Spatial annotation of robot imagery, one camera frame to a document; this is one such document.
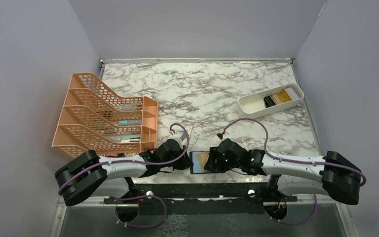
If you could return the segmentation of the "gold yellow card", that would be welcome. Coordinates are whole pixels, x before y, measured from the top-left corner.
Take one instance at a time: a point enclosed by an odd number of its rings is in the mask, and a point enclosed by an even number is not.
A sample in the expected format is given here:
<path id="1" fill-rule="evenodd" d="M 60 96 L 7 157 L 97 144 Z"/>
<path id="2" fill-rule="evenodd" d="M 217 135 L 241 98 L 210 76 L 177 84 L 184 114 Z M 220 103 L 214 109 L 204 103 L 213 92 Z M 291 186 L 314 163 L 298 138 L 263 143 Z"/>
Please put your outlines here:
<path id="1" fill-rule="evenodd" d="M 199 152 L 195 155 L 196 161 L 198 162 L 200 166 L 200 170 L 203 173 L 208 172 L 208 170 L 205 169 L 205 165 L 209 159 L 209 153 L 208 152 Z"/>

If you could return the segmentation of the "black card holder wallet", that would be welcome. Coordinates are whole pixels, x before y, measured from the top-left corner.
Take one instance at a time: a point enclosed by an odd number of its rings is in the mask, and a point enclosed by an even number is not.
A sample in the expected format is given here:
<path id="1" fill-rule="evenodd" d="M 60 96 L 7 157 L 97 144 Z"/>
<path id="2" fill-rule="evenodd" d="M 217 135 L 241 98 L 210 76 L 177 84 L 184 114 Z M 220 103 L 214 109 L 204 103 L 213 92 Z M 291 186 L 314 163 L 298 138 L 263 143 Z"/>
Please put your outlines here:
<path id="1" fill-rule="evenodd" d="M 192 159 L 192 167 L 190 168 L 190 173 L 191 174 L 207 174 L 207 173 L 211 173 L 211 172 L 206 172 L 206 173 L 203 173 L 201 170 L 200 170 L 200 166 L 198 164 L 198 162 L 196 161 L 196 158 L 195 158 L 195 155 L 197 153 L 199 153 L 201 151 L 193 151 L 193 152 L 190 152 L 190 157 Z"/>

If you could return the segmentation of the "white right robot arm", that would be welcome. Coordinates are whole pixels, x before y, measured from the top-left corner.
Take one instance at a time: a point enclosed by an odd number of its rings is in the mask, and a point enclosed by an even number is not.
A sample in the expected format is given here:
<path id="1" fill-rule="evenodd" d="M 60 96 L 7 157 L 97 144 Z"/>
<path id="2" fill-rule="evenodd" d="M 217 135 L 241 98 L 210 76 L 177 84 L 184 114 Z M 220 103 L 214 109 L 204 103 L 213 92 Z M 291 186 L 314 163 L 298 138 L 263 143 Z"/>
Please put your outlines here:
<path id="1" fill-rule="evenodd" d="M 296 157 L 246 150 L 236 142 L 225 139 L 211 147 L 208 159 L 202 165 L 209 173 L 224 173 L 239 168 L 247 175 L 268 175 L 265 195 L 277 201 L 283 196 L 297 194 L 326 195 L 337 202 L 357 205 L 361 183 L 361 170 L 337 152 L 324 156 Z"/>

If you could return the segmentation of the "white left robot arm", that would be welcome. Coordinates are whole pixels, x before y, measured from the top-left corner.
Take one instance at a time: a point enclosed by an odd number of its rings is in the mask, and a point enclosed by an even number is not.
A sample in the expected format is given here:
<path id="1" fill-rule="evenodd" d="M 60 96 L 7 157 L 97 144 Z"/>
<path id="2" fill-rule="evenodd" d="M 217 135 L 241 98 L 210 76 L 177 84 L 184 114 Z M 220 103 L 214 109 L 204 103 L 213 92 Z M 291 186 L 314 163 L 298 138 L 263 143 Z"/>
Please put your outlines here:
<path id="1" fill-rule="evenodd" d="M 130 178 L 157 174 L 164 167 L 186 169 L 189 138 L 173 135 L 157 149 L 132 157 L 99 156 L 94 150 L 82 153 L 55 173 L 58 194 L 66 206 L 77 205 L 89 197 L 112 196 L 128 203 L 135 198 Z"/>

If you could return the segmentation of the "black card in tray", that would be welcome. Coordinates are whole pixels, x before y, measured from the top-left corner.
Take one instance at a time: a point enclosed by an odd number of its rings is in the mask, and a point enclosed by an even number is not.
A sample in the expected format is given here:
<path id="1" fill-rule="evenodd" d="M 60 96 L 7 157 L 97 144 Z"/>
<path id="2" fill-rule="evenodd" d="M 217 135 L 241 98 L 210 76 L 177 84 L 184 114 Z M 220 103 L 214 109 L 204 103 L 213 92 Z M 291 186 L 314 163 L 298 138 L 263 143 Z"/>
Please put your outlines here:
<path id="1" fill-rule="evenodd" d="M 271 96 L 264 97 L 264 103 L 265 103 L 266 108 L 273 107 L 276 105 L 276 103 L 274 102 Z"/>

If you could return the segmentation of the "yellow card in tray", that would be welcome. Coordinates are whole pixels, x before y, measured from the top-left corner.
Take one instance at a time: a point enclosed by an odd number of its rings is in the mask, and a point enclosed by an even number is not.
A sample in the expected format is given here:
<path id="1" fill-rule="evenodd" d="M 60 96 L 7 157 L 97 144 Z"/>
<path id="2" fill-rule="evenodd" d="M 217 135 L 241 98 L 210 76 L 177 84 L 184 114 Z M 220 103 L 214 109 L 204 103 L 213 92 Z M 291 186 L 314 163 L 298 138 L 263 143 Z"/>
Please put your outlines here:
<path id="1" fill-rule="evenodd" d="M 289 93 L 285 89 L 282 89 L 278 93 L 272 94 L 271 98 L 273 99 L 273 101 L 276 105 L 292 101 L 291 96 L 289 95 Z"/>

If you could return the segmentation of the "stack of white cards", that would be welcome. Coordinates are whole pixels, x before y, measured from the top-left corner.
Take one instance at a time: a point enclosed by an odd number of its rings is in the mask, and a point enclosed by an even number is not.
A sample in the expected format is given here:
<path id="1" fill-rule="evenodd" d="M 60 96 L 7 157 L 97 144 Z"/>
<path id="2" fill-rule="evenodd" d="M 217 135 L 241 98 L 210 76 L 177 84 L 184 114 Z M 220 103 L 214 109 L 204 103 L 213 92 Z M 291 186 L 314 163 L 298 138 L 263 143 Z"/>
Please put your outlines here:
<path id="1" fill-rule="evenodd" d="M 300 99 L 299 94 L 297 94 L 296 90 L 293 87 L 286 87 L 286 88 L 284 88 L 284 90 L 290 96 L 291 100 Z"/>

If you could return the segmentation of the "white plastic tray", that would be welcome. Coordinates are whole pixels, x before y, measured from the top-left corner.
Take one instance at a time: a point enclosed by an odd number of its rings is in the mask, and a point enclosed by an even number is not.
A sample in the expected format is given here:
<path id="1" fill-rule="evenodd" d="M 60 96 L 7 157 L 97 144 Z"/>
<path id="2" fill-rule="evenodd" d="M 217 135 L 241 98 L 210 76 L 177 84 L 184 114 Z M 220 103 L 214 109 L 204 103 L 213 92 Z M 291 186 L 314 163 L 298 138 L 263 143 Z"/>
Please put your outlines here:
<path id="1" fill-rule="evenodd" d="M 240 97 L 237 113 L 241 118 L 257 119 L 296 106 L 304 92 L 294 83 Z"/>

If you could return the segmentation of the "blue box in rack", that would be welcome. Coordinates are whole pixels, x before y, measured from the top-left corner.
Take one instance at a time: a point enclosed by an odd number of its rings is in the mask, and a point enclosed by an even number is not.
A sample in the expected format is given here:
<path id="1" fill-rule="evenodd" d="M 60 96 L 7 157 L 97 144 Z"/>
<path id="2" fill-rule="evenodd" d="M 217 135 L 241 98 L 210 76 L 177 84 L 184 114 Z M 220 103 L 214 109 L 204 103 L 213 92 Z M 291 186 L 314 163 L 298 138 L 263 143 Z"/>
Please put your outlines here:
<path id="1" fill-rule="evenodd" d="M 142 120 L 141 119 L 120 120 L 117 124 L 118 126 L 136 126 L 136 125 L 141 125 Z"/>

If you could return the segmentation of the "grey box in rack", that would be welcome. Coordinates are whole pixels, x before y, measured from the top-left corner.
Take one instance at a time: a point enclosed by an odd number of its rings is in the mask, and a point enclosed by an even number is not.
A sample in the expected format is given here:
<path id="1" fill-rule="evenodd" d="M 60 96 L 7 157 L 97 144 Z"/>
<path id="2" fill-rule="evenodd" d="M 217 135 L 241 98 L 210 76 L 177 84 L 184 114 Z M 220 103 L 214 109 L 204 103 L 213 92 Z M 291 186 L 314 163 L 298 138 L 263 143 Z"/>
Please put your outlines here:
<path id="1" fill-rule="evenodd" d="M 139 107 L 136 103 L 122 104 L 114 107 L 117 111 L 125 112 L 125 111 L 137 111 Z"/>

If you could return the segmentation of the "orange file organizer rack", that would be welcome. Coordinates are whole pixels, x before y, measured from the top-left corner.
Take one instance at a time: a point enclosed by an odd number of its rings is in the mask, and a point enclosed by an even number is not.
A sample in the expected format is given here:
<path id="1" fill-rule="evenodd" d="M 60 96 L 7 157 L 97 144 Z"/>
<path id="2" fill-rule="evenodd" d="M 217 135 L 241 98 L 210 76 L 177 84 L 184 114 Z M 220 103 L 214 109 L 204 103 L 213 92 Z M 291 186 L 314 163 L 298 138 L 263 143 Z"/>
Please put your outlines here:
<path id="1" fill-rule="evenodd" d="M 136 103 L 137 111 L 114 107 Z M 141 119 L 136 126 L 120 120 Z M 70 158 L 94 150 L 100 155 L 135 155 L 157 145 L 158 102 L 147 97 L 122 97 L 93 73 L 72 74 L 53 137 L 52 147 Z"/>

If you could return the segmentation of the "black mounting rail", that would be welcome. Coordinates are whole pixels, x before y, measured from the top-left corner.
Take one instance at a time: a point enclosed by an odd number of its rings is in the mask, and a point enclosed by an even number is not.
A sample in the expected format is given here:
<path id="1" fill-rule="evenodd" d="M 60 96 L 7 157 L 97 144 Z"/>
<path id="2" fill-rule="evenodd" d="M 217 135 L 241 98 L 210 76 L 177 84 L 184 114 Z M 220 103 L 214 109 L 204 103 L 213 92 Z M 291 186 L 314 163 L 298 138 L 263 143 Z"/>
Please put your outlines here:
<path id="1" fill-rule="evenodd" d="M 267 202 L 273 205 L 298 200 L 280 194 L 267 183 L 136 184 L 132 196 L 138 199 L 119 201 L 110 197 L 104 204 L 114 204 L 120 213 L 140 215 L 264 214 Z"/>

